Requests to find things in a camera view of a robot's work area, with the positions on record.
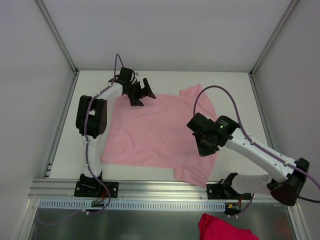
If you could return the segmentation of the pink t shirt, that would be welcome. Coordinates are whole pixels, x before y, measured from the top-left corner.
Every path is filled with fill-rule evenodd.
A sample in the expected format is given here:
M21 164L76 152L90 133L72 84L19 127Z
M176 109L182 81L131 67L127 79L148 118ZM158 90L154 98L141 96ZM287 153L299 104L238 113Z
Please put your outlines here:
M182 89L179 95L146 97L143 106L131 106L126 96L115 101L104 164L173 169L174 178L205 188L217 155L201 157L187 123L193 108L212 120L217 114L200 84Z

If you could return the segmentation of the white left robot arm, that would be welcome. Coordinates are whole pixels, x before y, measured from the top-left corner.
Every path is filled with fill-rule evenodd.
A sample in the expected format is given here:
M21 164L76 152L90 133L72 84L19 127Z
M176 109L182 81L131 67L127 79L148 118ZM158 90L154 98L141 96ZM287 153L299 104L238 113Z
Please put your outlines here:
M142 99L155 99L146 78L138 80L132 69L122 67L96 95L82 95L79 99L75 126L84 144L84 168L76 183L75 197L112 197L103 181L101 156L107 141L108 118L117 98L126 95L133 107L142 107Z

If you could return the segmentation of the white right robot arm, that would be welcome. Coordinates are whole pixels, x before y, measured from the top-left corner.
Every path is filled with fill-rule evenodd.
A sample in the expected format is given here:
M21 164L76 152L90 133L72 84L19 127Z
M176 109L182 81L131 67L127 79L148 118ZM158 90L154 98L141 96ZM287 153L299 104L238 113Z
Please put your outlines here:
M227 116L216 121L196 113L188 122L201 157L215 154L226 147L244 156L266 173L243 175L230 173L222 184L221 192L228 198L242 194L271 195L279 203L294 206L307 180L310 163L293 159L246 136L240 125Z

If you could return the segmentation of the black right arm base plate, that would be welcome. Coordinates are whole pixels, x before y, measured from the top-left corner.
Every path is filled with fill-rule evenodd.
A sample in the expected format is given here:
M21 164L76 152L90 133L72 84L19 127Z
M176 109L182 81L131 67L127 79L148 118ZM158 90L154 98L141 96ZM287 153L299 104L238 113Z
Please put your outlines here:
M206 193L208 200L250 200L251 193L237 193L230 186L224 186L222 183L210 183L206 185Z

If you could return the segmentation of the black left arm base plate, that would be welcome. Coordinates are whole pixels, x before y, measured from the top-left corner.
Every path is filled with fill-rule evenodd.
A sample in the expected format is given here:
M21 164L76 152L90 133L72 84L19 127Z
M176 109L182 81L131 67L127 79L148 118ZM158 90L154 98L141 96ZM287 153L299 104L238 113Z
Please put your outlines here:
M108 188L110 197L117 198L119 183L115 181L104 181L103 183ZM96 186L87 186L78 181L74 189L74 196L80 198L98 198L103 194L105 194L105 197L109 197L108 192L100 183L97 183Z

